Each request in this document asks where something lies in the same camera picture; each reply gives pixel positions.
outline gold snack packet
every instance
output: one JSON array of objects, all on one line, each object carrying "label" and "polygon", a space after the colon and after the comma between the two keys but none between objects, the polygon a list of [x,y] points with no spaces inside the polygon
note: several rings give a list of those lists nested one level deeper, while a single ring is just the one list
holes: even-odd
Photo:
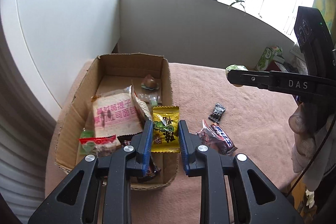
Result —
[{"label": "gold snack packet", "polygon": [[178,106],[153,107],[152,152],[180,152],[177,131],[179,115]]}]

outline green curtain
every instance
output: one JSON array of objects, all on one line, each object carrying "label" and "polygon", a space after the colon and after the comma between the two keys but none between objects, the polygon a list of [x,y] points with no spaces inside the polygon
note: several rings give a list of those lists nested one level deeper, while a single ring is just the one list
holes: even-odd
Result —
[{"label": "green curtain", "polygon": [[314,0],[313,7],[320,10],[330,31],[331,38],[336,43],[336,0]]}]

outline white wall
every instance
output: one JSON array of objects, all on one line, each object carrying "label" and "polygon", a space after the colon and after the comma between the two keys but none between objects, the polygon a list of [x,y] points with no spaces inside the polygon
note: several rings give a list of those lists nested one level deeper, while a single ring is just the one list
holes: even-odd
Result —
[{"label": "white wall", "polygon": [[85,61],[120,37],[119,0],[0,0],[0,13],[20,73],[54,119]]},{"label": "white wall", "polygon": [[254,67],[267,46],[281,46],[289,59],[294,44],[263,21],[213,0],[121,0],[120,28],[120,52],[217,68]]}]

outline table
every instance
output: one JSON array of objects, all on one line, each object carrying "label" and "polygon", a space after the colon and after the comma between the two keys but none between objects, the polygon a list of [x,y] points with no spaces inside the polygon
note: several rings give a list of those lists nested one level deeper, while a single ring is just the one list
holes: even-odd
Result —
[{"label": "table", "polygon": [[[88,62],[79,73],[71,92],[76,90],[89,65]],[[218,68],[177,63],[170,63],[169,67],[173,101],[180,106],[180,119],[186,120],[190,132],[200,130],[202,119],[208,120],[215,103],[221,103],[227,110],[220,125],[238,147],[236,153],[248,155],[279,189],[293,181],[294,134],[288,118],[297,105],[291,95],[250,86],[234,87],[227,81],[225,70]],[[46,196],[65,177],[54,164],[54,152],[53,137],[46,169]],[[180,165],[170,186],[132,191],[133,224],[199,223],[200,201],[201,178],[188,178]]]}]

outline metal bolt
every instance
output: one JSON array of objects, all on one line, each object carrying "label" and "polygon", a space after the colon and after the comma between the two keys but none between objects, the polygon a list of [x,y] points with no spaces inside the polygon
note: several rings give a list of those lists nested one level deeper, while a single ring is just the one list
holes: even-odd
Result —
[{"label": "metal bolt", "polygon": [[133,150],[134,150],[134,147],[131,146],[131,145],[126,145],[126,146],[124,147],[124,151],[125,151],[125,152],[131,152],[131,151],[133,151]]},{"label": "metal bolt", "polygon": [[247,160],[247,156],[245,154],[238,154],[237,159],[240,161],[245,161]]},{"label": "metal bolt", "polygon": [[200,145],[198,147],[198,150],[202,151],[202,152],[205,152],[205,151],[208,151],[208,147],[206,145]]},{"label": "metal bolt", "polygon": [[86,161],[93,161],[93,160],[95,160],[95,156],[94,156],[94,155],[87,155],[87,156],[85,157],[85,160],[86,160]]}]

